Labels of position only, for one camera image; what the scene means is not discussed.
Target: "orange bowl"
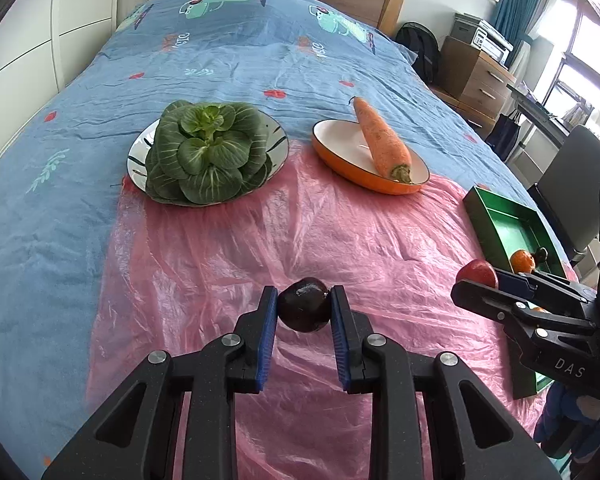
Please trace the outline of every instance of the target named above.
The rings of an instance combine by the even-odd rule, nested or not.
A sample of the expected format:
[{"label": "orange bowl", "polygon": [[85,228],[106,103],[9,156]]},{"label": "orange bowl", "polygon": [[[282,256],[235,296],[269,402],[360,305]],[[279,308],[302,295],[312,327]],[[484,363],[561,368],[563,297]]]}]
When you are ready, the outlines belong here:
[{"label": "orange bowl", "polygon": [[411,148],[411,179],[403,184],[378,174],[360,125],[352,121],[328,119],[314,124],[311,142],[318,156],[340,176],[378,193],[416,193],[429,181],[429,168]]}]

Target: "bag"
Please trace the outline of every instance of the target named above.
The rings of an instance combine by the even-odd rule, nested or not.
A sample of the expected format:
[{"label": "bag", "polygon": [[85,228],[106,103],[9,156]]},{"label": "bag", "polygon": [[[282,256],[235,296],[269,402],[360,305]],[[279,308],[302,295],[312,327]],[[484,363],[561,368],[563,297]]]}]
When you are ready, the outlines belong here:
[{"label": "bag", "polygon": [[513,110],[508,116],[500,114],[493,131],[484,140],[498,158],[504,162],[518,142],[520,112]]},{"label": "bag", "polygon": [[418,55],[413,69],[425,83],[433,83],[440,64],[440,50],[433,33],[419,23],[409,22],[395,35],[395,41]]}]

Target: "carrot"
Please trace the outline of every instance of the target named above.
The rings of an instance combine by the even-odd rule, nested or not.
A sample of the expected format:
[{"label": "carrot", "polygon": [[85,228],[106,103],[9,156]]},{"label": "carrot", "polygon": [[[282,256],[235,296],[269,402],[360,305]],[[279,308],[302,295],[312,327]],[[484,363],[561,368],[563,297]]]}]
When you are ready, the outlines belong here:
[{"label": "carrot", "polygon": [[411,153],[400,137],[363,98],[354,97],[353,108],[381,176],[411,184]]}]

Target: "printer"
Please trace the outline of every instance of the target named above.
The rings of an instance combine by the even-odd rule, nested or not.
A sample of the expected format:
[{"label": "printer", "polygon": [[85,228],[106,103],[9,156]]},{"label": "printer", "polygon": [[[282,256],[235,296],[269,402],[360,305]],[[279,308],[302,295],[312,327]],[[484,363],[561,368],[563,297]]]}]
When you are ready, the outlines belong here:
[{"label": "printer", "polygon": [[504,65],[509,53],[513,51],[513,45],[491,24],[470,14],[456,14],[450,36],[485,51],[501,65]]}]

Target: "drawer handle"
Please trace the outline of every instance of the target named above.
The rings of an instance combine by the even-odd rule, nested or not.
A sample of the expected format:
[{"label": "drawer handle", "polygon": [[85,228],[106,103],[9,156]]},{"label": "drawer handle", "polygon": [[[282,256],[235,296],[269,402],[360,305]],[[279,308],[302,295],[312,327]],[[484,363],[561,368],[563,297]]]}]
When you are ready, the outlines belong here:
[{"label": "drawer handle", "polygon": [[494,79],[497,79],[498,81],[500,81],[501,83],[504,83],[504,79],[500,79],[498,76],[496,76],[491,70],[488,71],[489,75],[491,77],[493,77]]},{"label": "drawer handle", "polygon": [[469,126],[475,126],[476,128],[484,128],[484,126],[476,123],[475,121],[472,121],[471,119],[467,119],[466,117],[463,117],[463,119],[465,122],[469,123]]},{"label": "drawer handle", "polygon": [[493,99],[495,101],[496,98],[494,96],[492,96],[490,93],[485,92],[482,88],[478,88],[478,90],[480,92],[482,92],[483,94],[485,94],[489,99]]}]

